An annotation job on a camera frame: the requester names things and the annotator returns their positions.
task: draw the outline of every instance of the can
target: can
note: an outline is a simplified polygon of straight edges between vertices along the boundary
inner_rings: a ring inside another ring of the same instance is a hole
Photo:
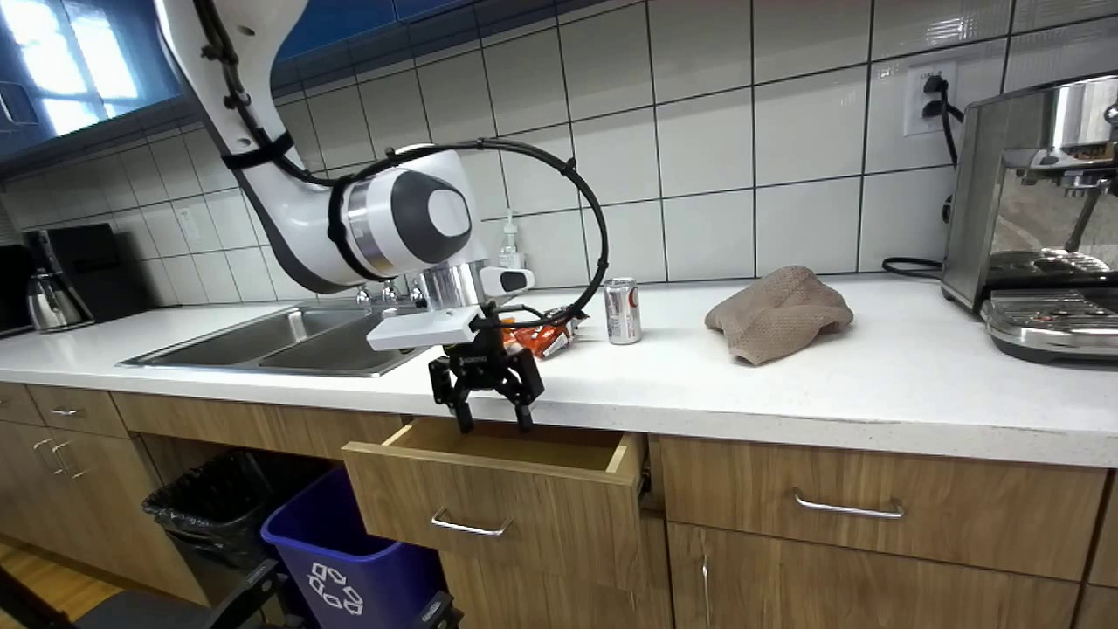
[[[615,277],[603,285],[610,342],[639,342],[639,298],[632,277]]]

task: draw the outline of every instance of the towel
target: towel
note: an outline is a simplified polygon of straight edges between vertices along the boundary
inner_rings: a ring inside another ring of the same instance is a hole
[[[745,363],[783,360],[848,321],[841,293],[803,264],[776,269],[705,316],[705,328],[720,332]]]

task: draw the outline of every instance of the kitchen counter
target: kitchen counter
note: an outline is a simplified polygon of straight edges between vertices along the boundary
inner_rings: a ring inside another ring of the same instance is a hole
[[[735,363],[702,316],[739,283],[642,291],[639,346],[610,346],[603,303],[579,342],[543,363],[535,422],[770,440],[997,460],[1118,469],[1118,369],[1003,358],[931,281],[831,281],[857,310],[846,334],[770,367]],[[152,310],[65,334],[0,342],[0,380],[230,397],[271,405],[448,416],[420,353],[384,376],[281,376],[124,360],[277,307]],[[513,418],[477,396],[479,418]]]

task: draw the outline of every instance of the espresso machine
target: espresso machine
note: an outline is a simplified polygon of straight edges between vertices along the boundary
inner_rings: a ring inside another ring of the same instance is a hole
[[[943,293],[1013,358],[1118,363],[1118,74],[969,107]]]

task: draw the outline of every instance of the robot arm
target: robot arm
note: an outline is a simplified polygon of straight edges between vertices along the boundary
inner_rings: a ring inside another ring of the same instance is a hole
[[[435,397],[468,430],[468,392],[494,389],[518,405],[543,396],[530,353],[502,346],[497,298],[530,285],[500,274],[471,243],[471,187],[459,150],[513,150],[565,175],[590,201],[603,260],[589,291],[535,324],[583,318],[610,269],[610,231],[574,161],[546,150],[471,141],[412,148],[337,180],[308,175],[273,100],[271,70],[308,0],[159,0],[164,44],[195,90],[215,136],[249,191],[271,243],[301,285],[330,293],[369,281],[420,274],[428,310],[384,318],[373,351],[445,346],[431,363]]]

